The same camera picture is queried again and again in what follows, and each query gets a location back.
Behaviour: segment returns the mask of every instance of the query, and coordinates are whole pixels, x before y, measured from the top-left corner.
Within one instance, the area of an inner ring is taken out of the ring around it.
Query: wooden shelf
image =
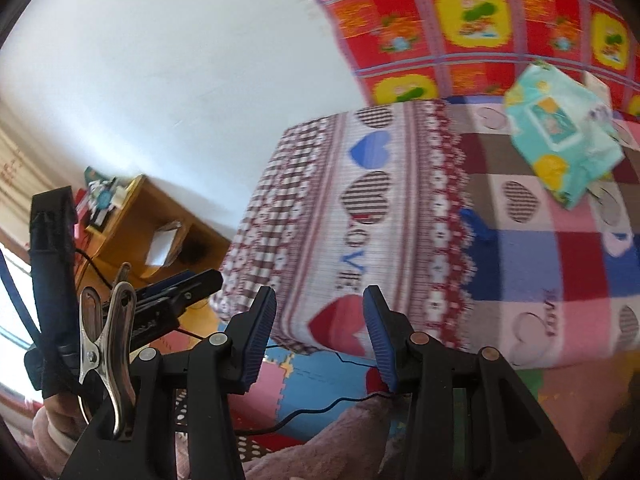
[[[174,246],[180,248],[177,258],[167,267],[147,266],[154,233],[173,221],[182,225],[174,240]],[[108,280],[115,278],[123,262],[131,263],[130,281],[137,288],[183,270],[218,269],[228,247],[229,240],[140,175],[129,186],[122,209],[111,215],[101,234],[93,236],[87,253]],[[103,291],[108,297],[106,287],[85,262],[76,273],[76,287],[80,291],[87,285],[94,286],[101,297]]]

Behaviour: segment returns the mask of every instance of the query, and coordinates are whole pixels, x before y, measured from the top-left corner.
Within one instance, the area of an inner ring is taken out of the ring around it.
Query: black clamp
[[[174,480],[179,388],[187,389],[188,412],[193,414],[188,425],[191,479],[244,479],[226,396],[246,393],[257,380],[275,314],[275,293],[262,286],[251,309],[193,349],[164,356],[143,349],[130,366],[136,390],[131,434],[114,439],[113,405],[107,400],[60,479]]]
[[[415,332],[375,285],[364,291],[364,317],[383,380],[392,393],[412,394],[399,478],[582,479],[551,421],[497,349],[469,354]],[[455,390],[463,398],[459,424]],[[462,464],[454,466],[460,443]]]

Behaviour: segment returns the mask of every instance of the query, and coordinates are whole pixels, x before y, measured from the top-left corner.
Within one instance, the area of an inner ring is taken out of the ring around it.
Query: red quilt
[[[318,0],[372,104],[503,94],[534,59],[640,112],[638,46],[610,0]]]

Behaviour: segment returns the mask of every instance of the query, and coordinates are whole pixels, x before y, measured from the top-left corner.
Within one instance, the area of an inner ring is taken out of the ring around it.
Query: metal clip
[[[95,370],[104,383],[114,411],[113,437],[130,429],[136,394],[129,377],[129,341],[136,309],[136,291],[120,282],[111,292],[107,321],[102,327],[102,303],[94,288],[86,286],[80,295],[80,377]],[[91,413],[80,399],[84,420]]]

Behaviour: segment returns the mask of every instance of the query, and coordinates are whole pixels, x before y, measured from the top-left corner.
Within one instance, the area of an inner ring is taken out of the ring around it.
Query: tissue package
[[[504,107],[513,145],[567,209],[623,158],[604,101],[548,63],[529,65]]]

